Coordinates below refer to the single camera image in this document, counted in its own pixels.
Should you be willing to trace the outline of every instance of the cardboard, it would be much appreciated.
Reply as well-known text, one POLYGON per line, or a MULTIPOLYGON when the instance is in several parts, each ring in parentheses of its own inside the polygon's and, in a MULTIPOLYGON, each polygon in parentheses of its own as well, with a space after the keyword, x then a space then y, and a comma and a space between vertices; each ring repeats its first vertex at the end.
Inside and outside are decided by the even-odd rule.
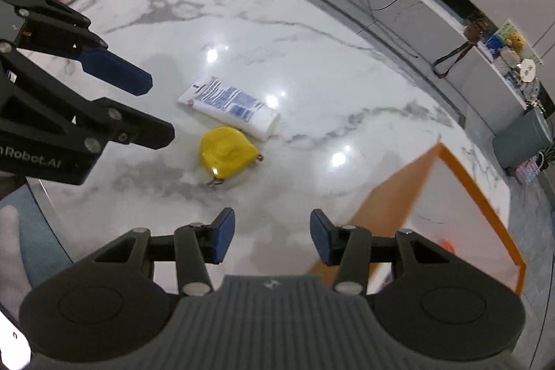
MULTIPOLYGON (((437 144, 375 187, 349 224, 373 236, 394 237, 409 228, 435 243, 449 242, 454 253, 517 295, 524 289, 526 263, 509 232, 462 164, 437 144)), ((387 264, 372 264, 371 291, 388 273, 387 264)), ((337 267, 315 264, 310 274, 331 285, 337 267)))

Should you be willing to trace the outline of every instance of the finger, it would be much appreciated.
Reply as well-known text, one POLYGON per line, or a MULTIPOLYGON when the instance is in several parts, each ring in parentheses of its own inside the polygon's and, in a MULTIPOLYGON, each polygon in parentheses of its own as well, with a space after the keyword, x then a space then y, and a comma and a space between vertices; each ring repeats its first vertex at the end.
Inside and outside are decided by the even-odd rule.
POLYGON ((19 213, 15 207, 6 206, 0 210, 0 303, 17 318, 30 290, 21 258, 19 213))

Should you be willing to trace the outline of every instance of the cream tube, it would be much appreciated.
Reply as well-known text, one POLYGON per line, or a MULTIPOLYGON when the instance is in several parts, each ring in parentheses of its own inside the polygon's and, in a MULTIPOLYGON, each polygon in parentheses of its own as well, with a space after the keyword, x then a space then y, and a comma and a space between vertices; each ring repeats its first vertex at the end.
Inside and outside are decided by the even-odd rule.
POLYGON ((279 113, 262 101, 209 75, 191 85, 178 101, 263 141, 274 133, 279 119, 279 113))

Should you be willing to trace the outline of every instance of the stuffed toy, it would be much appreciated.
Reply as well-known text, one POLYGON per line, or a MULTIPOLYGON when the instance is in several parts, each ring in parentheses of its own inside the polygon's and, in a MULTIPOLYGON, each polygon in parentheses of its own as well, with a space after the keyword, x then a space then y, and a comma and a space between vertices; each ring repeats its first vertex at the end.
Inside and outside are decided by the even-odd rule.
POLYGON ((521 34, 513 32, 511 33, 506 39, 505 43, 507 46, 510 46, 518 53, 522 52, 525 45, 527 44, 526 38, 524 38, 521 34))

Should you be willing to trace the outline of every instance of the blue gripper pad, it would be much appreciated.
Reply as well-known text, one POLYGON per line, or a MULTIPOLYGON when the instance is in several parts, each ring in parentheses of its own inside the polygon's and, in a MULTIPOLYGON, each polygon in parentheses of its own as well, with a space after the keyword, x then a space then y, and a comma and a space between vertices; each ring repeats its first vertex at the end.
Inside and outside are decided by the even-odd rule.
POLYGON ((226 207, 220 212, 220 215, 210 225, 214 229, 213 242, 213 262, 212 264, 221 264, 225 254, 228 251, 233 235, 235 234, 235 212, 232 208, 226 207))
POLYGON ((313 239, 320 260, 326 265, 332 264, 330 232, 334 227, 321 209, 314 209, 310 212, 310 236, 313 239))
POLYGON ((83 51, 78 58, 83 71, 135 96, 152 88, 152 76, 103 48, 83 51))

